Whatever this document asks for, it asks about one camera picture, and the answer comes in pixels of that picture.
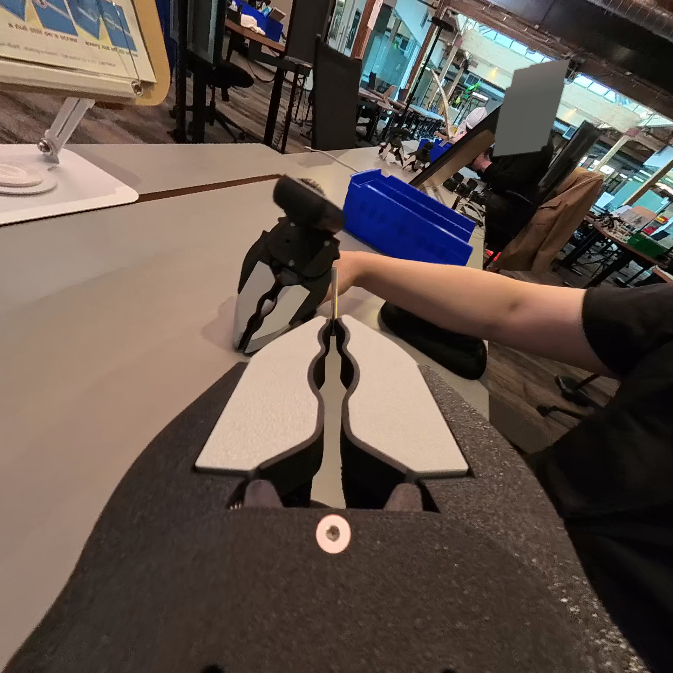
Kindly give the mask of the black office chair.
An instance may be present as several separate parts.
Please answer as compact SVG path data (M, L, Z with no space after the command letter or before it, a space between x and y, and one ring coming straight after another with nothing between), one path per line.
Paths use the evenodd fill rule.
M209 90L209 102L206 118L211 126L219 124L231 137L234 143L245 140L249 135L244 129L223 112L217 109L215 102L216 91L219 89L222 101L230 101L231 88L248 89L254 85L252 76L244 69L229 61L224 61L206 72L206 87Z

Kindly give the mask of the brown jacket on chair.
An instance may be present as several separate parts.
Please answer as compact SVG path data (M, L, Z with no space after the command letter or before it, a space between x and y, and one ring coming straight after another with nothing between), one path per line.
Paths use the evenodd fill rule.
M604 175L576 168L538 207L492 264L498 271L548 271L557 254L597 201Z

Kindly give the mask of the wooden board with instruction sheet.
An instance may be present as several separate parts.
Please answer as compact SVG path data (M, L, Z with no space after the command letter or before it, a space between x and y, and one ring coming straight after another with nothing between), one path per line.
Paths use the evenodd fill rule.
M157 106L170 66L155 1L2 1L1 88Z

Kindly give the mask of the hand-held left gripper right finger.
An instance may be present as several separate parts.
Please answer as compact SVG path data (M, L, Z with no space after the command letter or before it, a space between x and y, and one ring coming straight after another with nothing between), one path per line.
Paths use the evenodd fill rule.
M339 319L342 428L351 444L405 478L455 478L468 463L419 365L381 332Z

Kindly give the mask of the white document stand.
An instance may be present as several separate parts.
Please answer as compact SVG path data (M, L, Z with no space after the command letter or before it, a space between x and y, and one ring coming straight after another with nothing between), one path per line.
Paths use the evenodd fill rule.
M36 145L1 146L1 226L138 200L135 189L64 148L94 103L68 97Z

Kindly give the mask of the blue plastic bin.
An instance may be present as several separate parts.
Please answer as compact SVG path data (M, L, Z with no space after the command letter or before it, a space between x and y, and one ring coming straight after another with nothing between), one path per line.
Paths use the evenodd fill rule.
M351 176L344 229L389 257L466 266L473 220L381 170Z

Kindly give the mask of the grey desk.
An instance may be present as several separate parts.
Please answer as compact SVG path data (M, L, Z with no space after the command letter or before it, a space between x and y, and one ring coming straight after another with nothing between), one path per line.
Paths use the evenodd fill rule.
M126 206L1 228L1 667L60 593L147 444L237 360L242 259L281 211L278 174L342 206L375 147L76 145Z

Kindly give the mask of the dark computer monitor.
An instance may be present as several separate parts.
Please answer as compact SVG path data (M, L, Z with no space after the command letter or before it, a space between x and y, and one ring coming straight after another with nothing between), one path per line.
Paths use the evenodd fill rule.
M582 122L574 134L561 149L558 156L552 161L549 170L540 182L540 189L544 194L549 194L557 189L560 184L572 173L580 163L580 159L600 138L601 129L591 122Z

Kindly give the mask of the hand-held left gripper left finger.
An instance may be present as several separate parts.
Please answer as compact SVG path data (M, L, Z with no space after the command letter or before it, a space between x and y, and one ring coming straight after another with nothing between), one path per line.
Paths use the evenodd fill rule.
M315 366L325 318L281 335L251 357L195 461L204 473L253 477L322 444Z

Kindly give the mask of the person's right forearm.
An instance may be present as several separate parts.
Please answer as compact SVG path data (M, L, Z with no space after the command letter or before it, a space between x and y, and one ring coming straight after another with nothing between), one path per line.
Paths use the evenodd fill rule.
M366 252L343 252L334 266L339 295L359 287L446 330L617 377L585 336L585 290Z

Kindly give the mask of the black mesh chair back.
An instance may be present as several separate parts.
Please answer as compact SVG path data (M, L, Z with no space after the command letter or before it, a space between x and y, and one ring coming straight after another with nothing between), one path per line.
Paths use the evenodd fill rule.
M358 146L357 122L362 61L315 39L311 148L332 151Z

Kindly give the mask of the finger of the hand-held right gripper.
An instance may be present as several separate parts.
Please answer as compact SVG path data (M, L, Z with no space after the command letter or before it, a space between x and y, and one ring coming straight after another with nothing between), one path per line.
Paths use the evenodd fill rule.
M244 350L250 338L246 331L251 321L255 321L260 301L273 290L275 277L271 267L262 261L257 261L247 280L238 293L233 321L233 348Z
M251 337L243 345L243 353L256 353L288 331L295 314L309 295L310 291L303 285L287 285L281 288L276 299L265 299L260 326L253 329Z

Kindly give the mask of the person's black shirt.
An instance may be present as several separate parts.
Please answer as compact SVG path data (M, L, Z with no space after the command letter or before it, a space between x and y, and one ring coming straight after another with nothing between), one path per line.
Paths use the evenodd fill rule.
M672 671L672 286L597 287L582 327L617 393L528 460L604 608Z

